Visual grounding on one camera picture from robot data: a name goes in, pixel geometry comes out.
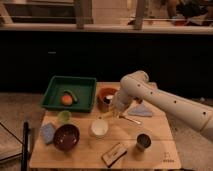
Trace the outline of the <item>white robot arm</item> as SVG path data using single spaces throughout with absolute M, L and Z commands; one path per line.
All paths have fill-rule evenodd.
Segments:
M 135 99 L 142 99 L 173 114 L 189 127 L 213 142 L 213 107 L 153 88 L 146 72 L 139 70 L 123 76 L 112 105 L 124 112 Z

